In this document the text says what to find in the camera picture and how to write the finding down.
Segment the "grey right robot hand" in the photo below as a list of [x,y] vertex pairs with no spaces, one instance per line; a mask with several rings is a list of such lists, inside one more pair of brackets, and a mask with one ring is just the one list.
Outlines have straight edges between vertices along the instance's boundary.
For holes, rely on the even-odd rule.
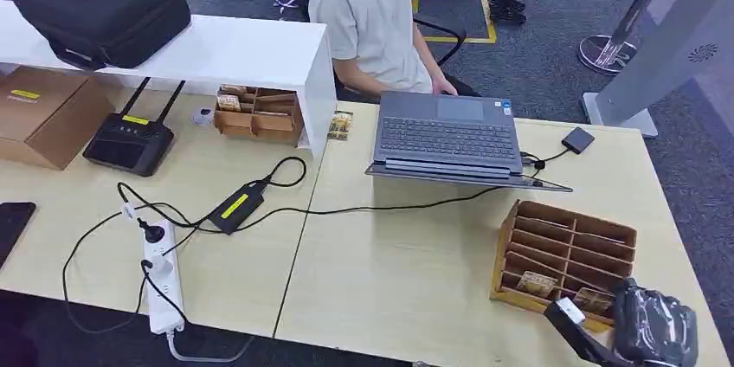
[[626,278],[615,289],[613,343],[609,349],[582,327],[580,308],[568,298],[550,303],[544,316],[582,359],[599,366],[694,366],[699,356],[695,311],[672,296]]

